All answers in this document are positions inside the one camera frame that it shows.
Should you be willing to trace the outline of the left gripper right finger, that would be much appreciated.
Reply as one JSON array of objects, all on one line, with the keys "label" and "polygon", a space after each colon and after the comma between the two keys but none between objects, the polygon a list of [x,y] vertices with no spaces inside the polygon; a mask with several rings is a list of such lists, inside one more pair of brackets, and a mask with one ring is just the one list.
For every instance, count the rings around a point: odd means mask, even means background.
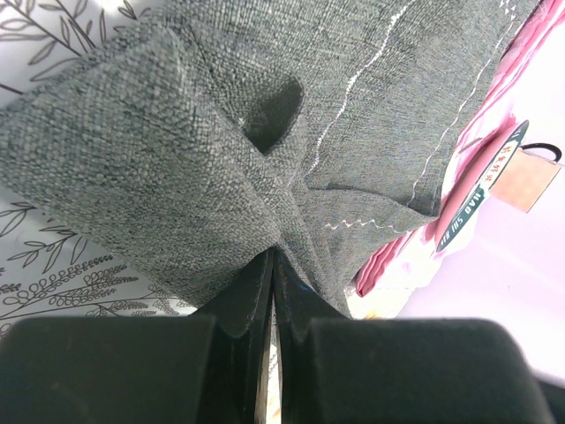
[{"label": "left gripper right finger", "polygon": [[555,423],[559,393],[477,319],[353,320],[275,253],[285,423]]}]

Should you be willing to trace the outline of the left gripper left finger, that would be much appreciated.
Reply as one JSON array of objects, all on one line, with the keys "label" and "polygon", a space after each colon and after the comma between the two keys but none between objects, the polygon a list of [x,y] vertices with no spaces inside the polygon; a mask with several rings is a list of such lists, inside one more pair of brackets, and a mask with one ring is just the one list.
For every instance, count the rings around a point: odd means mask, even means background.
[{"label": "left gripper left finger", "polygon": [[34,318],[1,344],[4,423],[262,423],[273,254],[186,317]]}]

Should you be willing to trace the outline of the grey cloth napkin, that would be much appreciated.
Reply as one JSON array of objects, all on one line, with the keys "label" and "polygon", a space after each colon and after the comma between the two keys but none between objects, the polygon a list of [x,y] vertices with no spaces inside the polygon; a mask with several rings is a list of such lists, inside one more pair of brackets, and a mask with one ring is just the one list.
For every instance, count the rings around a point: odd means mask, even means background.
[{"label": "grey cloth napkin", "polygon": [[195,306],[276,246],[345,312],[536,8],[167,1],[2,109],[1,184]]}]

